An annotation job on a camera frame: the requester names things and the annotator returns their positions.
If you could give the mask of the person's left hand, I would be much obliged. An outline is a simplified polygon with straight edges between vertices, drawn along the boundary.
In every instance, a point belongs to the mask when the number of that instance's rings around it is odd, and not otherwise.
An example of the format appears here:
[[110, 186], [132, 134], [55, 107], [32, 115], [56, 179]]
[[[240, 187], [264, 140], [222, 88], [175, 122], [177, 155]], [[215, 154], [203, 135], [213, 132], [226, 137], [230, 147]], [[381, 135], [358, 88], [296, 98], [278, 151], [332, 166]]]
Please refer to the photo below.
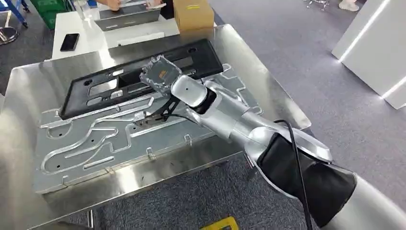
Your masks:
[[146, 4], [150, 10], [161, 9], [167, 5], [163, 0], [146, 0]]

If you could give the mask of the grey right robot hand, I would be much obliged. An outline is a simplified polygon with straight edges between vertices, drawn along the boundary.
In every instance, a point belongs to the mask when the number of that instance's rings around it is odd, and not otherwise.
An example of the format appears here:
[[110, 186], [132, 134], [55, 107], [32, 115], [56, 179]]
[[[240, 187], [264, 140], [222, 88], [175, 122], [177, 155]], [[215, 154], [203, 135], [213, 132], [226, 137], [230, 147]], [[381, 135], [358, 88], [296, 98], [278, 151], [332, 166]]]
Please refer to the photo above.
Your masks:
[[151, 57], [147, 65], [142, 67], [139, 75], [141, 82], [152, 87], [163, 97], [170, 97], [172, 84], [182, 75], [182, 71], [163, 55]]

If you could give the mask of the person's right hand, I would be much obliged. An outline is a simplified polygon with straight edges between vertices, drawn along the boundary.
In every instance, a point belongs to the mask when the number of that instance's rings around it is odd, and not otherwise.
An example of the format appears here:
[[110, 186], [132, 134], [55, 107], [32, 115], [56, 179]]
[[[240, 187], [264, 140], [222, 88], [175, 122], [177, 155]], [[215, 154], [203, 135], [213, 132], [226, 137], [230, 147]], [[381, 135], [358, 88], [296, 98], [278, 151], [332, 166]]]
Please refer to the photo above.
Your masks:
[[111, 11], [118, 11], [120, 9], [120, 0], [95, 0], [96, 2], [106, 5], [110, 8]]

